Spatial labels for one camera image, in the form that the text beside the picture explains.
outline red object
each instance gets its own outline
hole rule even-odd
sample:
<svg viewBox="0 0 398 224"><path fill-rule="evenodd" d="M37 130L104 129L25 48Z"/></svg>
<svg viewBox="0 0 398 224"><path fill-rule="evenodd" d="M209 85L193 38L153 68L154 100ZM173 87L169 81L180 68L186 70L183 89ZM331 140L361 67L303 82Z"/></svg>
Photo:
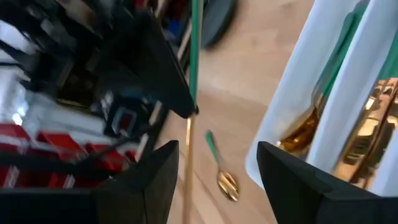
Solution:
<svg viewBox="0 0 398 224"><path fill-rule="evenodd" d="M85 144L85 149L88 153L96 153L104 150L108 145L105 144ZM117 151L110 152L104 159L98 161L96 164L99 169L106 169L114 172L123 171L124 157L121 156ZM88 180L88 179L75 179L74 188L87 188L96 187L105 180Z"/></svg>
<svg viewBox="0 0 398 224"><path fill-rule="evenodd" d="M42 149L30 148L27 155L46 157L49 159L73 159L77 154L84 154L85 151L77 144L69 134L40 132L37 136L39 142L55 146L57 151L45 151ZM67 175L51 172L23 171L19 174L16 187L48 187L51 189L63 188Z"/></svg>
<svg viewBox="0 0 398 224"><path fill-rule="evenodd" d="M19 141L30 140L29 135L25 130L16 124L0 124L0 138L3 137L0 142L0 150L2 152L20 153ZM7 186L9 181L13 179L11 176L15 167L0 167L0 186Z"/></svg>
<svg viewBox="0 0 398 224"><path fill-rule="evenodd" d="M136 162L136 152L135 151L126 151L124 153L124 156L126 156L130 162L135 163Z"/></svg>
<svg viewBox="0 0 398 224"><path fill-rule="evenodd" d="M108 145L105 144L92 144L87 143L85 148L88 153L96 153L101 152L104 150ZM101 161L98 162L97 166L101 169L106 169L115 172L122 172L123 171L123 162L124 157L120 155L117 151L110 152L103 158Z"/></svg>

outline green handle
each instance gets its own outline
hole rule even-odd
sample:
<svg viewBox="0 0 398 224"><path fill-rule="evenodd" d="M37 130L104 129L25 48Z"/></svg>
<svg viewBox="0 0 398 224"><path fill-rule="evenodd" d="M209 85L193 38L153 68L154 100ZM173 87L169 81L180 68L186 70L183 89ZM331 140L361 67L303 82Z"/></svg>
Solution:
<svg viewBox="0 0 398 224"><path fill-rule="evenodd" d="M216 160L216 162L218 164L220 161L218 160L217 148L214 143L213 133L211 131L207 131L205 134L205 137L206 137L207 145L209 145L211 153L213 153L214 159Z"/></svg>
<svg viewBox="0 0 398 224"><path fill-rule="evenodd" d="M203 0L192 0L192 36L189 73L189 91L193 104L197 104L199 50L201 41L201 22L203 18Z"/></svg>

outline cable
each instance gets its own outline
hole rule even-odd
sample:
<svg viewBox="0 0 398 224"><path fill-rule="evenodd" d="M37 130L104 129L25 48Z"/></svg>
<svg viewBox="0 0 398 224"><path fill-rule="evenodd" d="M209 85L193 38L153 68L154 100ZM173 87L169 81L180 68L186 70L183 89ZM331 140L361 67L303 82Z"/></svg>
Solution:
<svg viewBox="0 0 398 224"><path fill-rule="evenodd" d="M91 154L88 157L80 160L77 162L78 166L87 166L90 165L93 161L96 161L98 159L100 159L101 157L109 154L112 151L115 151L118 147L128 143L129 141L132 141L134 138L136 138L137 136L142 136L145 133L148 133L150 131L152 131L153 129L155 129L159 124L155 123L152 126L147 126L142 128L141 130L133 133L130 137L128 138L122 138L121 140L119 140L118 142L108 146L106 149L102 150L101 152L98 152L96 154Z"/></svg>
<svg viewBox="0 0 398 224"><path fill-rule="evenodd" d="M17 62L0 62L0 67L20 67L21 65Z"/></svg>

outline black object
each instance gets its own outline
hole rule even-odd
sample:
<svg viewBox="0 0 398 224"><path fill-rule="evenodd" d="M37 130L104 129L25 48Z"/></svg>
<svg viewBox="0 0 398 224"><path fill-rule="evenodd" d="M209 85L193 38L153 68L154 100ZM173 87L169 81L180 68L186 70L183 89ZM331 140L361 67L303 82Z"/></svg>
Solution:
<svg viewBox="0 0 398 224"><path fill-rule="evenodd" d="M238 0L209 0L203 12L201 47L210 48L226 32Z"/></svg>
<svg viewBox="0 0 398 224"><path fill-rule="evenodd" d="M177 183L178 141L96 189L2 189L0 222L167 223Z"/></svg>
<svg viewBox="0 0 398 224"><path fill-rule="evenodd" d="M398 198L383 198L259 142L261 180L276 220L285 223L396 223Z"/></svg>
<svg viewBox="0 0 398 224"><path fill-rule="evenodd" d="M160 25L149 11L140 11L91 58L89 69L101 73L100 88L139 85L182 118L195 112L183 70ZM110 86L109 79L118 78Z"/></svg>

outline gold rod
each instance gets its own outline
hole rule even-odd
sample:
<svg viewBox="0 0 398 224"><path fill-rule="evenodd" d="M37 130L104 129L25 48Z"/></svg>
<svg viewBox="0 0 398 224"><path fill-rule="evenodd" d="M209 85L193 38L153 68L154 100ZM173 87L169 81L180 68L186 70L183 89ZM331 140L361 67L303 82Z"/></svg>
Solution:
<svg viewBox="0 0 398 224"><path fill-rule="evenodd" d="M195 114L188 118L187 123L187 152L185 163L185 185L184 185L184 200L182 223L189 224L191 221L191 206L192 206L192 176L193 176L193 128L195 124Z"/></svg>

